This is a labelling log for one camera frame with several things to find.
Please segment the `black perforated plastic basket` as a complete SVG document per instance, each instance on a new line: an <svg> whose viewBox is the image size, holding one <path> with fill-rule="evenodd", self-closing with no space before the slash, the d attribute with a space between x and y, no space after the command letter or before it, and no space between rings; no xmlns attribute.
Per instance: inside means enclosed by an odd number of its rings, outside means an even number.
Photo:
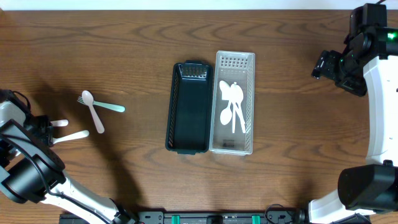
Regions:
<svg viewBox="0 0 398 224"><path fill-rule="evenodd" d="M213 68L187 60L173 67L165 148L178 154L209 149Z"/></svg>

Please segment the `white spoon angled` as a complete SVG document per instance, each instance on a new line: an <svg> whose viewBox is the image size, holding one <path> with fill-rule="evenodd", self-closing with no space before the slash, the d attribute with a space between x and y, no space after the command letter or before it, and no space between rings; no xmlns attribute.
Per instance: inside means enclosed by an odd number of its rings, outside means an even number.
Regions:
<svg viewBox="0 0 398 224"><path fill-rule="evenodd" d="M231 85L228 85L228 83L224 80L219 82L220 90L230 88ZM220 122L222 125L227 125L232 118L233 112L231 111L231 93L230 93L230 100L228 101L227 107L221 112L220 114Z"/></svg>

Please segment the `white spoon vertical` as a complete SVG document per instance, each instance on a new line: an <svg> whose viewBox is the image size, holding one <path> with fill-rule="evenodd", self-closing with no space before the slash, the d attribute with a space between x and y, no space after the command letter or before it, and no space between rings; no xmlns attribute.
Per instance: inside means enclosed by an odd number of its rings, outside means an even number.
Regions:
<svg viewBox="0 0 398 224"><path fill-rule="evenodd" d="M238 105L237 105L237 83L234 82L231 87L230 87L230 93L231 93L231 102L233 105L233 114L232 114L232 133L235 133L236 129L236 117L239 116L238 113Z"/></svg>

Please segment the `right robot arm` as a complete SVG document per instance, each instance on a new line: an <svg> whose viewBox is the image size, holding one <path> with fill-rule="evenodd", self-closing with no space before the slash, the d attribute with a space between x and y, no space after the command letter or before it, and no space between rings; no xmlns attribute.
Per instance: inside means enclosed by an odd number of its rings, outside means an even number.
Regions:
<svg viewBox="0 0 398 224"><path fill-rule="evenodd" d="M356 96L368 96L366 165L341 172L336 190L309 202L310 223L366 221L397 211L397 29L381 1L351 12L342 52L324 50L312 77L326 77Z"/></svg>

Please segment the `clear perforated plastic basket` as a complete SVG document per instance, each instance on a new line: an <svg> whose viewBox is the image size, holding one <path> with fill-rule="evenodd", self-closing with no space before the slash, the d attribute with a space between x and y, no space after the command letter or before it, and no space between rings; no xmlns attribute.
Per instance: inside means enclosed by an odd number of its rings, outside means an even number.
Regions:
<svg viewBox="0 0 398 224"><path fill-rule="evenodd" d="M251 52L232 52L220 50L216 53L215 77L213 82L213 101L209 150L217 154L245 156L252 154L254 129L255 60ZM220 122L220 114L228 105L221 99L220 81L229 85L236 82L243 90L241 103L246 122L246 133L242 132L240 120L236 117L235 133L232 121L227 125Z"/></svg>

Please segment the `white spoon horizontal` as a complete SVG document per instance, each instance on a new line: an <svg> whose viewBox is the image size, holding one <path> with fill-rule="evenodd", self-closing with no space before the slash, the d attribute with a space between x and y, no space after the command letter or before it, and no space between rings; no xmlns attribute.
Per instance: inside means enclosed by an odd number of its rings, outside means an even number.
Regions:
<svg viewBox="0 0 398 224"><path fill-rule="evenodd" d="M241 107L241 103L244 99L244 94L243 94L241 87L237 83L233 84L233 88L234 88L234 93L235 93L235 105L237 106L236 113L238 114L238 117L239 117L239 120L241 123L242 132L245 133L246 132L246 122L244 120L243 111L242 111L242 107Z"/></svg>

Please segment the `white fork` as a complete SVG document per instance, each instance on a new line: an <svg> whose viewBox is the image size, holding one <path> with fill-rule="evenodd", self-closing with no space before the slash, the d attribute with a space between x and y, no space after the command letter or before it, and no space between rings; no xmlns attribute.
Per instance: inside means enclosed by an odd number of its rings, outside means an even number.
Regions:
<svg viewBox="0 0 398 224"><path fill-rule="evenodd" d="M88 130L83 130L83 131L79 131L73 134L69 134L67 136L64 137L60 137L60 138L52 138L51 143L52 144L57 144L60 142L65 142L65 141L72 141L72 140L76 140L76 139L81 139L81 138L86 138L90 135L90 132Z"/></svg>
<svg viewBox="0 0 398 224"><path fill-rule="evenodd" d="M61 120L51 121L50 124L53 127L65 127L69 124L69 120L61 119Z"/></svg>

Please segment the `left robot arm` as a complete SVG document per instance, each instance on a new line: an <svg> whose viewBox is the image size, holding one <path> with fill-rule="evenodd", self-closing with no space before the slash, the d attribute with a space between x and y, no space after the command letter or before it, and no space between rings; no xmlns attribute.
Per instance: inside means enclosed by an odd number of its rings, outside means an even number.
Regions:
<svg viewBox="0 0 398 224"><path fill-rule="evenodd" d="M55 127L67 125L66 119L34 116L26 96L1 90L1 192L16 203L58 206L87 223L138 223L139 216L93 193L66 173L52 146L89 135L89 131L80 131L62 138L53 136Z"/></svg>

